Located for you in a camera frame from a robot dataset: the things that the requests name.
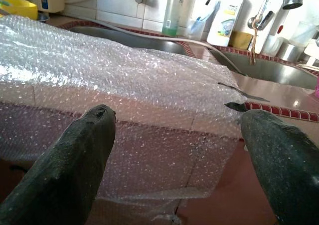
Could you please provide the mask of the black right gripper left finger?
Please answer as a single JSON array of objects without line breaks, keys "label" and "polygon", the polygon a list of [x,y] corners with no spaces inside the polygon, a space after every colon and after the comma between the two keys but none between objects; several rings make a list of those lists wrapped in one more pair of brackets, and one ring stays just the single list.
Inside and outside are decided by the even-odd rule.
[{"label": "black right gripper left finger", "polygon": [[73,121],[0,206],[3,225],[83,225],[114,145],[116,113],[101,104]]}]

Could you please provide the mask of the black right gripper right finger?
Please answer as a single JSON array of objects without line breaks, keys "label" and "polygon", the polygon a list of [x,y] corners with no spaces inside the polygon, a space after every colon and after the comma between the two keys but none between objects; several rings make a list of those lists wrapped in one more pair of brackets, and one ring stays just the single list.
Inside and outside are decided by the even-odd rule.
[{"label": "black right gripper right finger", "polygon": [[319,149],[298,127],[259,109],[244,112],[241,133],[281,225],[319,223]]}]

